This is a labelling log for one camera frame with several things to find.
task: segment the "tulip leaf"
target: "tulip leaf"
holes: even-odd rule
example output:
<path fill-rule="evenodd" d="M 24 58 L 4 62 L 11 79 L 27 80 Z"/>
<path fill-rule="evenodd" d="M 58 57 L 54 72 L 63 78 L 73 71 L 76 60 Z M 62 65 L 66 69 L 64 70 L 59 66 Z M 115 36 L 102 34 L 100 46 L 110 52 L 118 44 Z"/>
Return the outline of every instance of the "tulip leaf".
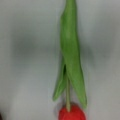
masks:
<path fill-rule="evenodd" d="M 80 62 L 76 0 L 67 0 L 65 10 L 61 16 L 61 51 L 66 64 L 68 78 L 80 103 L 85 108 L 87 98 Z"/>
<path fill-rule="evenodd" d="M 53 95 L 53 100 L 58 99 L 58 97 L 63 93 L 63 91 L 66 88 L 66 69 L 65 69 L 65 63 L 64 60 L 62 60 L 62 66 L 60 71 L 60 76 L 58 79 L 58 82 L 56 84 L 55 92 Z"/>

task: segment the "blurry background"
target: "blurry background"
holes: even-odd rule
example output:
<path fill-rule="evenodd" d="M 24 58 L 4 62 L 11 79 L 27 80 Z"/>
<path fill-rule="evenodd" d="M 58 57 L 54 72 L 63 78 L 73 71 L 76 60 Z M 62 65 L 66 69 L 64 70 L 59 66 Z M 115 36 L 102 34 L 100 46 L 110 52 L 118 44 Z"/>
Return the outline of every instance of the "blurry background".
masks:
<path fill-rule="evenodd" d="M 59 18 L 65 0 L 0 1 L 0 111 L 5 120 L 57 120 Z M 120 1 L 77 0 L 87 120 L 119 120 Z M 72 100 L 78 102 L 72 92 Z"/>

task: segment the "flower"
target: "flower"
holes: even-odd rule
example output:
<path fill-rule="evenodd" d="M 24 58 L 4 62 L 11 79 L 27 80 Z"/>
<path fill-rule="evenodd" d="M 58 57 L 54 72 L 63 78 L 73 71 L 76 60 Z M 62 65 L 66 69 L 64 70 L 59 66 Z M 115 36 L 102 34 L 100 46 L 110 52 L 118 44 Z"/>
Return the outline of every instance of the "flower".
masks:
<path fill-rule="evenodd" d="M 72 105 L 70 112 L 67 111 L 66 107 L 60 110 L 59 120 L 86 120 L 86 117 L 77 105 Z"/>

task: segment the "flower stem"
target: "flower stem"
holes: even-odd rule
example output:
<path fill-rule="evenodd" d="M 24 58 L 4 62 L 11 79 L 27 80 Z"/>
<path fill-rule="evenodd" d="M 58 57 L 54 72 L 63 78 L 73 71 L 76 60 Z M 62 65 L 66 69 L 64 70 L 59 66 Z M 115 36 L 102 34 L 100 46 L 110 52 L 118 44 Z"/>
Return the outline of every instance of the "flower stem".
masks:
<path fill-rule="evenodd" d="M 71 104 L 70 104 L 70 81 L 67 79 L 67 87 L 66 87 L 66 108 L 67 111 L 70 112 Z"/>

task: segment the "white wall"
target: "white wall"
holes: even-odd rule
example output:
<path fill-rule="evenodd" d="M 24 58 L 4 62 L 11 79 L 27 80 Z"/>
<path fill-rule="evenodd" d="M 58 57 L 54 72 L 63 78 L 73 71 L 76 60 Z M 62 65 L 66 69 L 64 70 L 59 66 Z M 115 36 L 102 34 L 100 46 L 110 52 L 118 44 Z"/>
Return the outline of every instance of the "white wall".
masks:
<path fill-rule="evenodd" d="M 87 120 L 119 120 L 120 2 L 77 0 Z M 5 120 L 57 120 L 59 17 L 65 0 L 0 1 L 0 111 Z"/>

